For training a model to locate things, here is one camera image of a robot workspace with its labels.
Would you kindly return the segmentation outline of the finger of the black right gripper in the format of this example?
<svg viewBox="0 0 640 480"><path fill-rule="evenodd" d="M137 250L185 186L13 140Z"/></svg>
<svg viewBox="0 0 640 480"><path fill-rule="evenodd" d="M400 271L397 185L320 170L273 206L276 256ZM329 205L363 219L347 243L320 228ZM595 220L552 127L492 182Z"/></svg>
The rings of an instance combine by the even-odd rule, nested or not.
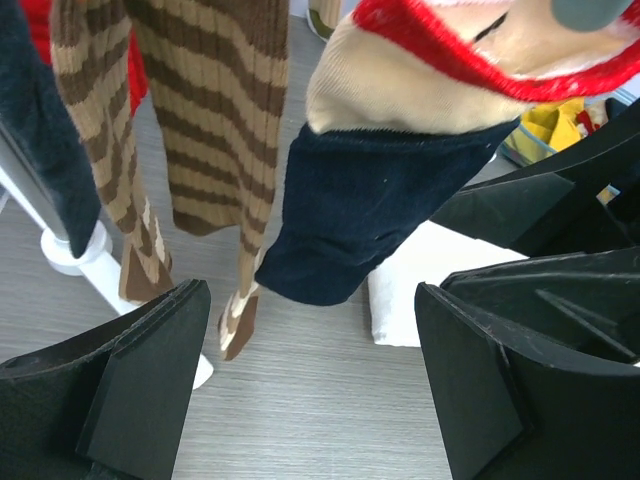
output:
<svg viewBox="0 0 640 480"><path fill-rule="evenodd" d="M633 247L639 222L616 216L597 196L638 159L639 105L633 103L577 144L463 188L432 220L529 257Z"/></svg>
<svg viewBox="0 0 640 480"><path fill-rule="evenodd" d="M639 249L563 254L449 275L459 299L582 353L639 362Z"/></svg>

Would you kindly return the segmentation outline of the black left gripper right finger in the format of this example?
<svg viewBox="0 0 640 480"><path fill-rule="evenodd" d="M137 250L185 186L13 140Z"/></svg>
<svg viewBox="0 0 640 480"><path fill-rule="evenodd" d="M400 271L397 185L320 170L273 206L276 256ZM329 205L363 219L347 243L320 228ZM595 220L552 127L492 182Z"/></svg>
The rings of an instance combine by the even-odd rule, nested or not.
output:
<svg viewBox="0 0 640 480"><path fill-rule="evenodd" d="M635 479L639 370L545 339L433 285L415 313L455 479Z"/></svg>

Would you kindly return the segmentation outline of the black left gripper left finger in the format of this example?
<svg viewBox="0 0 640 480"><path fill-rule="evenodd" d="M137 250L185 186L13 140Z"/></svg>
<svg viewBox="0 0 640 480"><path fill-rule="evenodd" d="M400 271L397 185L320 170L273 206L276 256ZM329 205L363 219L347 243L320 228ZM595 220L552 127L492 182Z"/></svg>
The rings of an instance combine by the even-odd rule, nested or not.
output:
<svg viewBox="0 0 640 480"><path fill-rule="evenodd" d="M184 281L2 363L2 478L171 478L209 309L207 283Z"/></svg>

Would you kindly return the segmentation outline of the brown zebra striped sock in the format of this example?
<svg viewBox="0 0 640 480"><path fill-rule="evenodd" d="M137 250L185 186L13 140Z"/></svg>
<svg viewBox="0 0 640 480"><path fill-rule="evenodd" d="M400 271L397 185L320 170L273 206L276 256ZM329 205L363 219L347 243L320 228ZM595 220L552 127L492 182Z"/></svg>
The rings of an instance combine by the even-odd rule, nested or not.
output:
<svg viewBox="0 0 640 480"><path fill-rule="evenodd" d="M161 127L175 225L195 236L239 230L237 287L218 323L229 361L255 326L288 86L289 5L130 1L126 9Z"/></svg>

